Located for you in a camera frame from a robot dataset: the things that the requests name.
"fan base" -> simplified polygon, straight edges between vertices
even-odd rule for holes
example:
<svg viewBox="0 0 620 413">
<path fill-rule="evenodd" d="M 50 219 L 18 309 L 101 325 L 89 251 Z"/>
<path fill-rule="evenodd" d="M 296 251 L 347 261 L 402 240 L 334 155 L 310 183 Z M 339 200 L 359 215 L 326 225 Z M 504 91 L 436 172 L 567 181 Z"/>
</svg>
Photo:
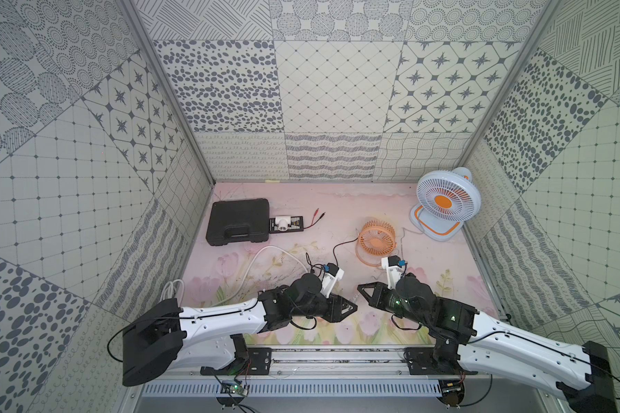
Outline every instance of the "fan base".
<svg viewBox="0 0 620 413">
<path fill-rule="evenodd" d="M 448 241 L 464 225 L 464 222 L 461 221 L 448 221 L 437 218 L 426 211 L 420 203 L 411 208 L 409 219 L 413 225 L 435 241 Z"/>
</svg>

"fan grille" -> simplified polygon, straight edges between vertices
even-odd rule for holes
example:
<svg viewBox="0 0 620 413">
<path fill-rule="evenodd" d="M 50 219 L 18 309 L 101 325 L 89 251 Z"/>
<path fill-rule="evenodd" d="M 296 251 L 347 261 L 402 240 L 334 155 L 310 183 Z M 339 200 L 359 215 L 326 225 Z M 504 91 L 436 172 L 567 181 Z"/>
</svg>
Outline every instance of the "fan grille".
<svg viewBox="0 0 620 413">
<path fill-rule="evenodd" d="M 438 218 L 466 221 L 477 212 L 467 188 L 442 178 L 421 178 L 416 191 L 423 208 Z"/>
</svg>

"orange fan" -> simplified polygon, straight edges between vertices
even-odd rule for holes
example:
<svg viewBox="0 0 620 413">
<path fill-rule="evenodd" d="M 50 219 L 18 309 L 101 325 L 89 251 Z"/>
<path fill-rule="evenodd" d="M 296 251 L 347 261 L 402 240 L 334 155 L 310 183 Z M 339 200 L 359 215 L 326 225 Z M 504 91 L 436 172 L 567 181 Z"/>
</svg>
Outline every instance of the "orange fan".
<svg viewBox="0 0 620 413">
<path fill-rule="evenodd" d="M 355 255 L 365 265 L 379 267 L 381 262 L 372 264 L 361 257 L 359 247 L 369 255 L 376 257 L 388 256 L 397 244 L 395 243 L 395 229 L 388 222 L 373 219 L 363 226 L 358 234 L 358 242 L 355 244 Z"/>
</svg>

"metal corner post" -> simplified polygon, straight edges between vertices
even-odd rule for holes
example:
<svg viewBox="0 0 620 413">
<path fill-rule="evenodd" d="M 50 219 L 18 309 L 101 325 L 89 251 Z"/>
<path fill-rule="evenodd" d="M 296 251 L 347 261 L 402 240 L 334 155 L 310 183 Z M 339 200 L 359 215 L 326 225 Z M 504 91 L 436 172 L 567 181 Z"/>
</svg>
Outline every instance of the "metal corner post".
<svg viewBox="0 0 620 413">
<path fill-rule="evenodd" d="M 544 8 L 540 12 L 539 16 L 537 16 L 533 29 L 531 29 L 530 34 L 519 50 L 519 57 L 517 57 L 512 67 L 507 72 L 505 79 L 503 79 L 503 84 L 500 86 L 500 89 L 496 94 L 496 97 L 494 97 L 491 105 L 489 105 L 489 109 L 487 113 L 485 113 L 485 117 L 482 119 L 482 122 L 480 122 L 480 125 L 478 125 L 475 129 L 473 138 L 471 139 L 469 146 L 466 148 L 466 151 L 464 151 L 462 156 L 459 158 L 457 165 L 463 166 L 466 163 L 471 155 L 471 152 L 473 152 L 475 145 L 484 137 L 487 129 L 491 125 L 491 122 L 495 119 L 501 106 L 503 106 L 503 103 L 512 91 L 519 75 L 530 61 L 531 56 L 537 50 L 539 41 L 542 39 L 544 32 L 554 22 L 554 18 L 558 14 L 561 5 L 562 0 L 547 0 Z"/>
<path fill-rule="evenodd" d="M 168 80 L 167 74 L 165 73 L 165 68 L 163 67 L 161 61 L 158 59 L 156 50 L 154 49 L 154 44 L 149 38 L 149 33 L 147 33 L 145 24 L 140 19 L 140 13 L 136 9 L 132 0 L 117 0 L 116 3 L 122 11 L 124 19 L 126 19 L 127 23 L 129 24 L 129 28 L 133 33 L 133 37 L 140 45 L 140 51 L 145 55 L 143 59 L 145 59 L 149 63 L 152 71 L 154 72 L 154 74 L 156 74 L 159 81 L 161 82 L 161 86 L 163 87 L 163 94 L 165 97 L 167 97 L 170 103 L 170 108 L 172 109 L 177 124 L 182 129 L 184 135 L 186 136 L 186 140 L 189 141 L 190 147 L 193 148 L 193 152 L 198 157 L 198 161 L 202 166 L 202 170 L 204 171 L 207 180 L 209 181 L 209 185 L 213 187 L 216 183 L 216 179 L 214 179 L 214 176 L 211 174 L 209 165 L 204 159 L 202 152 L 199 150 L 198 143 L 195 140 L 193 131 L 188 125 L 188 121 L 186 120 L 182 106 L 177 99 L 177 95 L 174 92 L 170 81 Z"/>
</svg>

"white desk fan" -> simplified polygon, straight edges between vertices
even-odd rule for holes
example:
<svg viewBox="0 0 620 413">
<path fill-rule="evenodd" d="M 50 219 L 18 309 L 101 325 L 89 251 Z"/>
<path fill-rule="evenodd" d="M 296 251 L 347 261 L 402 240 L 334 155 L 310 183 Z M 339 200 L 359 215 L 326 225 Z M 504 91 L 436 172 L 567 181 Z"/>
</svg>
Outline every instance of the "white desk fan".
<svg viewBox="0 0 620 413">
<path fill-rule="evenodd" d="M 471 171 L 463 167 L 425 174 L 418 181 L 411 222 L 431 239 L 451 239 L 480 210 L 480 192 L 472 179 Z"/>
</svg>

